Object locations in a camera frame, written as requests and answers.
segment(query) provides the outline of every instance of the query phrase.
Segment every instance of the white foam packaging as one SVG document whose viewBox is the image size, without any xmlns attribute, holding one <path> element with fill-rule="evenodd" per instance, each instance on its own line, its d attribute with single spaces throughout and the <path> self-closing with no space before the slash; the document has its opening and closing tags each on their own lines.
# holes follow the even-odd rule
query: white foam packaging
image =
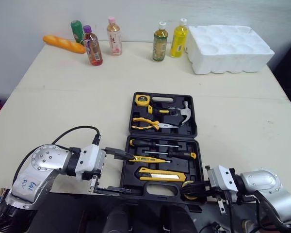
<svg viewBox="0 0 291 233">
<path fill-rule="evenodd" d="M 256 72 L 274 55 L 246 26 L 189 26 L 186 49 L 195 74 Z"/>
</svg>

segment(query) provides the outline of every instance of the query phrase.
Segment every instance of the white bottle cap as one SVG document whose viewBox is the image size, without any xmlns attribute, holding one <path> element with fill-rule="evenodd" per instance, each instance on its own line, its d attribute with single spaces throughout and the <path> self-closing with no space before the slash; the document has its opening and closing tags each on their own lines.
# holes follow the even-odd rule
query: white bottle cap
<svg viewBox="0 0 291 233">
<path fill-rule="evenodd" d="M 180 19 L 180 26 L 185 26 L 187 24 L 188 20 L 186 18 Z"/>
<path fill-rule="evenodd" d="M 164 30 L 166 28 L 166 22 L 161 21 L 159 22 L 159 29 Z"/>
</svg>

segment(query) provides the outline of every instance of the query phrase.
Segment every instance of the yellow pliers handle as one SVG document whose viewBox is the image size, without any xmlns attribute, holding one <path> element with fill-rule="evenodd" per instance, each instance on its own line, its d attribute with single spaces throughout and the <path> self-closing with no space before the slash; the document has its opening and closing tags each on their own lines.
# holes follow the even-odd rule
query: yellow pliers handle
<svg viewBox="0 0 291 233">
<path fill-rule="evenodd" d="M 133 122 L 146 122 L 146 123 L 149 123 L 150 126 L 146 126 L 146 127 L 138 127 L 138 126 L 134 126 L 132 125 L 131 127 L 133 129 L 137 129 L 137 130 L 147 130 L 147 129 L 151 129 L 151 128 L 155 128 L 156 130 L 159 130 L 160 129 L 160 126 L 159 126 L 159 121 L 156 120 L 156 121 L 152 121 L 150 119 L 146 119 L 144 117 L 135 117 L 132 119 Z"/>
</svg>

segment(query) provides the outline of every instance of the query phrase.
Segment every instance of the yellow bottle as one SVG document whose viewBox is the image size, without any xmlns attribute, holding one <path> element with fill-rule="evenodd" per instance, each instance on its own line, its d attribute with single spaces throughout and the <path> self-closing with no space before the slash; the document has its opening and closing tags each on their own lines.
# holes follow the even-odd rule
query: yellow bottle
<svg viewBox="0 0 291 233">
<path fill-rule="evenodd" d="M 180 19 L 180 25 L 175 28 L 173 43 L 171 45 L 170 55 L 172 57 L 180 57 L 185 47 L 188 29 L 186 27 L 188 20 L 186 18 Z"/>
</svg>

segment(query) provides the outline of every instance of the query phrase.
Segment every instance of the baguette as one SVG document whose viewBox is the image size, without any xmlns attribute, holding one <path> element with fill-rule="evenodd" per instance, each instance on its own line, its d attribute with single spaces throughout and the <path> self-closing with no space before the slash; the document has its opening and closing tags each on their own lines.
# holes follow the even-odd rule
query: baguette
<svg viewBox="0 0 291 233">
<path fill-rule="evenodd" d="M 77 53 L 85 53 L 85 47 L 77 42 L 66 40 L 54 35 L 46 35 L 43 37 L 43 41 L 47 44 L 60 47 L 65 50 Z"/>
</svg>

